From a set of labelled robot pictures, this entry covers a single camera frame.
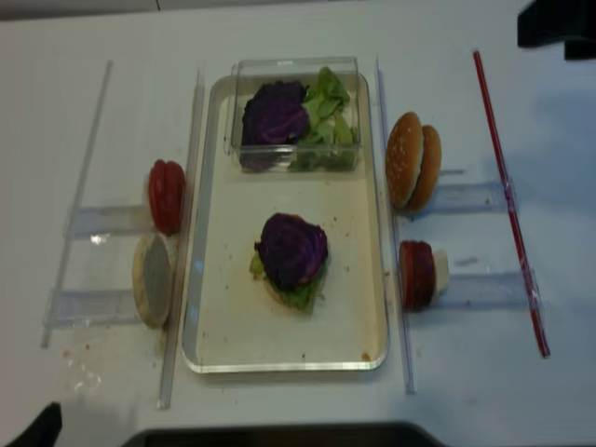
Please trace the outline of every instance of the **red cabbage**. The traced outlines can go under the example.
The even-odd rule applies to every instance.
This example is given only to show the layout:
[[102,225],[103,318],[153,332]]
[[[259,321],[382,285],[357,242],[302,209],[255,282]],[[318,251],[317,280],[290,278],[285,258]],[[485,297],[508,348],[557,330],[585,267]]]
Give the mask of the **red cabbage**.
[[254,244],[267,278],[281,289],[309,282],[327,261],[327,236],[316,225],[290,214],[274,214]]
[[265,84],[247,102],[242,116],[240,164],[263,170],[277,160],[277,154],[251,153],[246,146],[295,144],[308,130],[308,115],[302,106],[306,89],[298,81]]

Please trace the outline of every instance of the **white table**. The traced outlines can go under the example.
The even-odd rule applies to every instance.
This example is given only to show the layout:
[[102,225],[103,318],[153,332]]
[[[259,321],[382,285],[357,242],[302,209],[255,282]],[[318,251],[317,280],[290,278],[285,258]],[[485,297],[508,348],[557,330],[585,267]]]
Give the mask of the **white table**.
[[[62,403],[59,445],[118,445],[157,427],[394,420],[453,445],[596,442],[596,181],[589,170],[596,166],[596,63],[565,63],[560,46],[517,49],[522,3],[341,2],[0,24],[0,444],[52,400]],[[480,101],[474,47],[517,180],[551,359],[540,358],[526,313],[484,317],[486,332],[465,314],[457,325],[414,328],[419,391],[406,396],[394,321],[386,363],[364,375],[200,377],[179,353],[172,407],[160,412],[159,342],[145,328],[54,332],[50,348],[40,349],[61,230],[108,59],[139,80],[127,94],[142,100],[143,83],[158,85],[152,101],[163,100],[164,128],[131,128],[114,139],[167,146],[175,158],[187,145],[198,64],[209,89],[235,61],[288,56],[290,48],[293,57],[373,60],[376,53],[394,122],[409,109],[430,115],[425,88],[438,87],[429,81],[460,63],[469,64],[469,92]],[[149,114],[155,108],[145,106]],[[484,122],[482,113],[463,118]],[[488,130],[477,128],[490,144]],[[450,349],[433,348],[438,333]]]

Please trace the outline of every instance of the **red rod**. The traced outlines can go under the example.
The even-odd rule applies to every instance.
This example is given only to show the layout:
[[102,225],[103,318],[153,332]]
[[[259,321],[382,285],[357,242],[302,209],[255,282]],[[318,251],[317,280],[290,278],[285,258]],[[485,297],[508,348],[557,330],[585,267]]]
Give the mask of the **red rod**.
[[509,208],[509,221],[511,222],[511,230],[513,231],[513,238],[515,239],[515,247],[517,248],[518,258],[520,259],[520,267],[523,272],[523,279],[525,282],[525,289],[528,295],[528,305],[530,306],[530,316],[532,317],[532,325],[534,326],[534,334],[538,343],[538,349],[542,357],[550,357],[549,344],[547,336],[544,332],[544,325],[540,317],[540,307],[538,302],[538,290],[535,289],[532,272],[528,264],[528,258],[523,245],[522,231],[520,229],[520,222],[518,220],[518,213],[515,207],[515,197],[511,190],[507,187],[509,176],[507,167],[505,165],[505,158],[503,157],[503,150],[501,149],[501,142],[496,131],[496,122],[494,121],[493,106],[491,105],[491,98],[488,94],[488,86],[486,85],[486,78],[484,77],[484,69],[482,68],[481,54],[478,50],[474,51],[474,62],[476,63],[476,72],[478,73],[478,80],[481,84],[482,99],[484,101],[484,110],[486,111],[486,119],[488,120],[488,127],[491,131],[491,138],[493,139],[494,155],[496,157],[496,164],[499,167],[499,174],[501,182],[505,188],[505,199]]

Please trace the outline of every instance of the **clear plastic container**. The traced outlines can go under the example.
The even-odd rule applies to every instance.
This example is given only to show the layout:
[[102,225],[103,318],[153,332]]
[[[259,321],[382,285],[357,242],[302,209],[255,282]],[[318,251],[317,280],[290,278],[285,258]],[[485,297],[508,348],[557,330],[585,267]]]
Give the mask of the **clear plastic container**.
[[[299,81],[305,88],[313,86],[319,71],[328,67],[337,75],[349,95],[341,111],[352,132],[352,143],[306,143],[302,138],[293,144],[243,144],[243,116],[247,103],[259,88],[277,81]],[[312,170],[352,170],[358,163],[360,147],[359,72],[356,58],[315,58],[271,61],[241,61],[232,70],[233,105],[228,111],[231,121],[229,149],[242,170],[253,172]],[[323,120],[334,128],[333,116]]]

